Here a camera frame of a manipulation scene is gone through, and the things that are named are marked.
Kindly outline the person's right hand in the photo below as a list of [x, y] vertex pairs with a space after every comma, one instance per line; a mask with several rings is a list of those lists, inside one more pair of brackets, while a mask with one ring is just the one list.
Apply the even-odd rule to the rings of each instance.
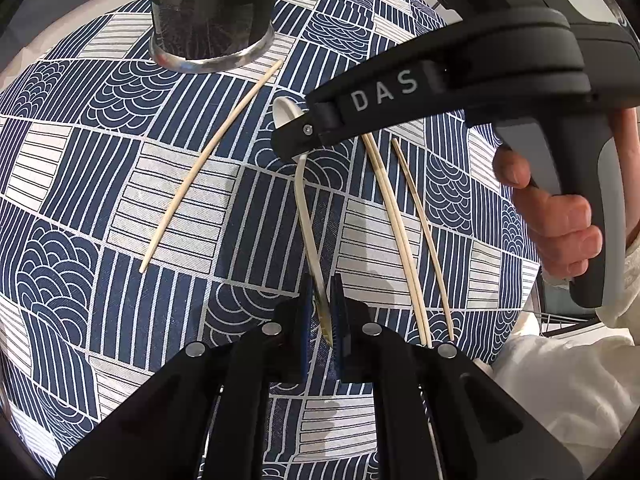
[[[625, 193], [626, 243], [639, 235], [639, 133], [637, 111], [618, 110], [608, 118], [614, 134]], [[564, 280], [588, 270], [602, 250], [603, 237], [591, 222], [588, 200], [551, 195], [532, 185], [529, 162], [510, 148], [498, 148], [492, 162], [496, 179], [512, 188], [512, 202], [528, 226], [542, 266]]]

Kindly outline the white sleeved right forearm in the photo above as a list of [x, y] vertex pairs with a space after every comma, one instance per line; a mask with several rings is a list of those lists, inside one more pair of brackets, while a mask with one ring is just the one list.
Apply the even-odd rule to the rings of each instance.
[[639, 407], [639, 243], [626, 252], [624, 293], [598, 310], [611, 336], [567, 344], [541, 336], [508, 340], [489, 375], [572, 452], [592, 474]]

